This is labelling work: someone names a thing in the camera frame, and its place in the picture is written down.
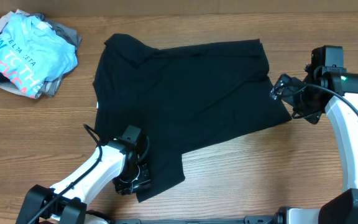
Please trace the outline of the black t-shirt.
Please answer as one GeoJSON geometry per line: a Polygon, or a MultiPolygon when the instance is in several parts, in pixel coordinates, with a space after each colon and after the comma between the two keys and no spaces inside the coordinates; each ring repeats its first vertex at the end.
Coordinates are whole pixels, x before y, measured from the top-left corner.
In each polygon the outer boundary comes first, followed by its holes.
{"type": "Polygon", "coordinates": [[[148,135],[151,186],[137,194],[143,202],[184,181],[185,153],[291,119],[271,98],[268,73],[260,40],[156,49],[114,34],[93,82],[94,128],[102,142],[130,125],[148,135]]]}

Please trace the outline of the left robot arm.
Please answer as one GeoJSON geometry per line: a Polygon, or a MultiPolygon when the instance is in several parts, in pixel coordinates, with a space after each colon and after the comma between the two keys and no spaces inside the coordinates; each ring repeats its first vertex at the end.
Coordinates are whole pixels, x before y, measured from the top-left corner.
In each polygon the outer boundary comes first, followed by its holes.
{"type": "Polygon", "coordinates": [[[51,187],[33,186],[26,194],[17,223],[109,223],[88,206],[108,184],[121,195],[136,194],[150,187],[149,168],[145,161],[149,137],[129,125],[121,136],[107,144],[95,140],[91,157],[65,179],[51,187]]]}

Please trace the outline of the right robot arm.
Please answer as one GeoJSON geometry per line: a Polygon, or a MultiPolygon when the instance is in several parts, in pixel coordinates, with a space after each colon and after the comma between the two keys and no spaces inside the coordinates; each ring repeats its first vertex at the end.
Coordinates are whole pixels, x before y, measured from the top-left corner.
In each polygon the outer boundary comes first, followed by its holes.
{"type": "Polygon", "coordinates": [[[321,208],[281,207],[271,223],[358,223],[358,73],[344,66],[341,46],[312,50],[304,80],[283,74],[270,96],[293,108],[292,118],[317,124],[325,114],[336,138],[342,193],[321,208]]]}

